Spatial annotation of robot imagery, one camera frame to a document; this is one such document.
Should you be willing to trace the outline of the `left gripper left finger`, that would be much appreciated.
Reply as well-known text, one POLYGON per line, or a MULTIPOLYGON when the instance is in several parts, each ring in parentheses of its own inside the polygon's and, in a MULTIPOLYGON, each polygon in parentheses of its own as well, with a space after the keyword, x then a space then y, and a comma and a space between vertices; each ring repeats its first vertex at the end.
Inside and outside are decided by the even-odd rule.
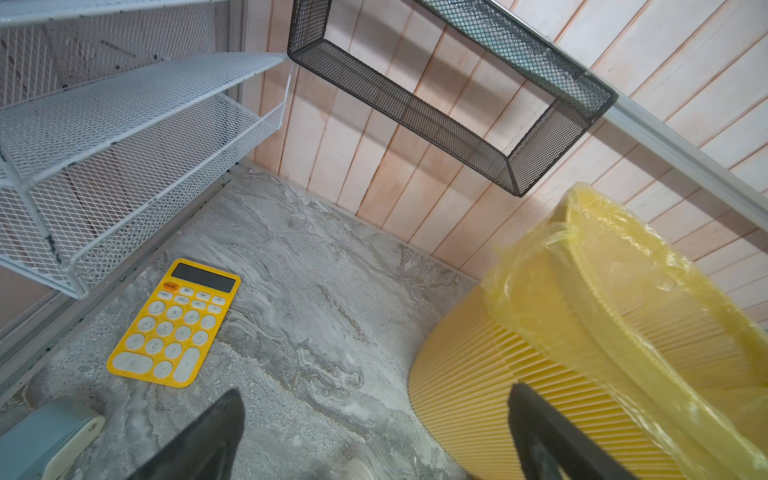
POLYGON ((238 389, 230 389, 128 479, 230 479, 245 427, 238 389))

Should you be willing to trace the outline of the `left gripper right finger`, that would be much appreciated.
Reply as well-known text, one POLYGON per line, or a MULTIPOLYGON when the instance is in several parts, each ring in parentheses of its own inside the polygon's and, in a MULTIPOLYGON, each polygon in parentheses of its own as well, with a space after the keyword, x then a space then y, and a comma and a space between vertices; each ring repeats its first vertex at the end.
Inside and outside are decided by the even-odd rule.
POLYGON ((524 383, 512 386, 508 424, 527 479, 632 479, 634 475, 524 383))

